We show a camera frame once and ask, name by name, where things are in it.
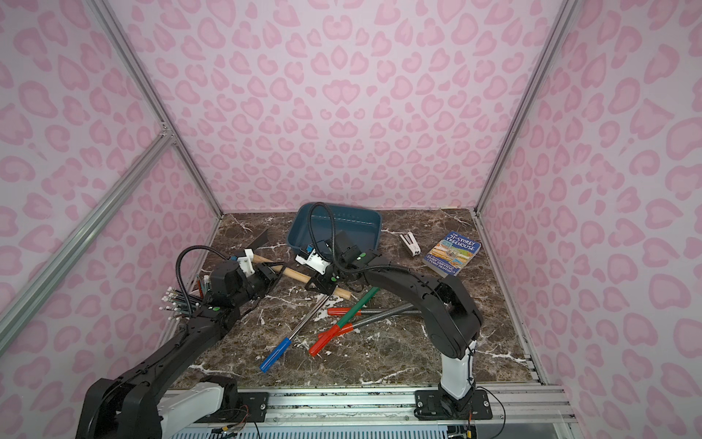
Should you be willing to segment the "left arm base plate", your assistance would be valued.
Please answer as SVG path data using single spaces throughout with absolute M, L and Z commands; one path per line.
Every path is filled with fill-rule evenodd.
M 220 424 L 263 423 L 266 419 L 270 393 L 239 393 L 235 400 L 224 402 L 215 413 L 203 418 L 203 422 Z

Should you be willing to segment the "aluminium front rail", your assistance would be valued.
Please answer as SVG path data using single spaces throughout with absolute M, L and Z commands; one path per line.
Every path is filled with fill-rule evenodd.
M 492 384 L 485 390 L 493 419 L 421 421 L 408 386 L 356 388 L 243 388 L 270 393 L 263 423 L 220 424 L 202 419 L 169 438 L 266 437 L 472 437 L 580 438 L 575 414 L 558 386 Z

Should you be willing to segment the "teal plastic storage box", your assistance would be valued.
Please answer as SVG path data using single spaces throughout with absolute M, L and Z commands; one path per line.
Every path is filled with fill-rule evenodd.
M 299 208 L 287 235 L 287 245 L 297 254 L 312 249 L 312 237 L 309 234 L 309 211 L 313 202 Z M 328 204 L 335 218 L 336 232 L 345 232 L 352 243 L 360 250 L 377 250 L 380 242 L 382 217 L 376 210 L 355 208 L 344 205 Z M 327 241 L 331 239 L 331 222 L 327 211 L 322 207 L 314 209 L 312 229 L 317 239 L 321 256 L 331 261 L 331 250 Z

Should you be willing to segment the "chrome tool with blue grip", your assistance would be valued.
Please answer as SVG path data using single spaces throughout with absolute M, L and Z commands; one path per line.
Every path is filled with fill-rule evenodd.
M 276 348 L 268 355 L 264 362 L 260 365 L 260 371 L 267 373 L 271 367 L 276 364 L 276 362 L 284 355 L 287 349 L 290 348 L 295 337 L 300 333 L 300 331 L 305 327 L 305 325 L 319 312 L 322 307 L 329 301 L 330 296 L 323 296 L 317 301 L 311 311 L 309 311 L 294 327 L 292 332 L 284 338 Z

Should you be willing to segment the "black shovel with red grip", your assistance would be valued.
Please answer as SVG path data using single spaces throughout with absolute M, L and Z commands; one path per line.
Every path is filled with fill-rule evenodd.
M 330 307 L 327 309 L 327 314 L 329 316 L 345 316 L 347 312 L 350 310 L 350 307 Z M 356 314 L 358 316 L 363 316 L 363 315 L 376 315 L 385 312 L 385 309 L 380 309 L 380 308 L 362 308 L 360 311 L 358 311 Z M 420 311 L 412 308 L 412 309 L 407 309 L 404 310 L 405 314 L 420 314 Z

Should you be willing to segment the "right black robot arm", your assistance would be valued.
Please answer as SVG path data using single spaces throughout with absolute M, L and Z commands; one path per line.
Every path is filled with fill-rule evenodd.
M 439 389 L 458 402 L 475 389 L 473 358 L 484 318 L 461 280 L 419 274 L 389 261 L 374 250 L 363 252 L 345 232 L 338 232 L 320 250 L 311 244 L 299 252 L 298 263 L 323 276 L 331 284 L 360 281 L 385 290 L 420 312 L 427 339 L 442 354 Z

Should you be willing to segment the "blue treehouse paperback book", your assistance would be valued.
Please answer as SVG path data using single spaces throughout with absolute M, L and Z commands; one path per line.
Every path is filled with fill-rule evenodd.
M 458 232 L 450 232 L 424 256 L 422 261 L 438 275 L 457 276 L 482 248 L 480 241 L 474 241 Z

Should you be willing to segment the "green hoe with red grip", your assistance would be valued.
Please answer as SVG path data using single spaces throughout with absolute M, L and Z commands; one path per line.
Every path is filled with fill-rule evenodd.
M 378 287 L 373 287 L 363 296 L 354 307 L 350 307 L 349 311 L 347 311 L 336 324 L 332 325 L 328 331 L 325 331 L 319 338 L 312 347 L 309 349 L 309 354 L 314 357 L 319 354 L 319 352 L 335 337 L 337 336 L 342 329 L 358 314 L 358 312 L 369 303 L 369 301 L 378 294 L 380 289 Z

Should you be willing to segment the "white stapler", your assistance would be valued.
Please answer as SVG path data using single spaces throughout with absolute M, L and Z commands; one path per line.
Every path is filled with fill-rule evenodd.
M 400 239 L 412 257 L 419 256 L 422 253 L 422 249 L 412 232 L 401 233 Z

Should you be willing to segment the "wooden handled small hoe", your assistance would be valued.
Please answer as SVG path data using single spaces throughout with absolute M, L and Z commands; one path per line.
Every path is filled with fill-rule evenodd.
M 259 250 L 259 248 L 263 247 L 263 245 L 268 243 L 268 241 L 269 241 L 268 232 L 269 232 L 268 229 L 264 230 L 251 243 L 249 243 L 245 246 L 245 251 L 250 252 L 252 254 L 252 261 L 254 263 L 270 263 L 271 262 L 271 260 L 257 254 L 257 250 Z M 312 280 L 311 276 L 297 272 L 296 270 L 294 270 L 292 268 L 285 268 L 284 266 L 279 266 L 279 273 L 282 274 L 283 276 L 287 276 L 287 277 L 294 279 L 295 281 L 301 282 L 303 284 L 306 284 Z M 350 291 L 348 291 L 346 289 L 338 287 L 338 286 L 336 286 L 333 289 L 332 295 L 341 297 L 345 300 L 350 300 L 351 298 L 354 298 L 353 293 L 351 293 Z

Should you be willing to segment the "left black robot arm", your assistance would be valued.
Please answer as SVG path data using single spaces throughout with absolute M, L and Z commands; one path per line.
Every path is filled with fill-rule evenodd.
M 238 423 L 249 413 L 234 378 L 208 376 L 193 389 L 166 397 L 177 378 L 241 319 L 241 306 L 269 294 L 283 263 L 226 261 L 194 316 L 162 347 L 115 379 L 97 380 L 87 391 L 79 438 L 169 438 L 209 416 Z

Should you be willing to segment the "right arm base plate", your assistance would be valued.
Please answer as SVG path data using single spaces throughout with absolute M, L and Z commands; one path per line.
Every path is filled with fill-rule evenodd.
M 415 391 L 414 416 L 421 421 L 486 421 L 493 419 L 485 390 L 471 390 L 455 399 L 442 389 Z

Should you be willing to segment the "bundle of pens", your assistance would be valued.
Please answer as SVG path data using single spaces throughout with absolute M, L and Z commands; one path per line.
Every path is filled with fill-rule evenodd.
M 204 298 L 199 289 L 186 294 L 174 287 L 168 287 L 161 300 L 159 310 L 171 312 L 176 319 L 180 319 L 194 316 Z

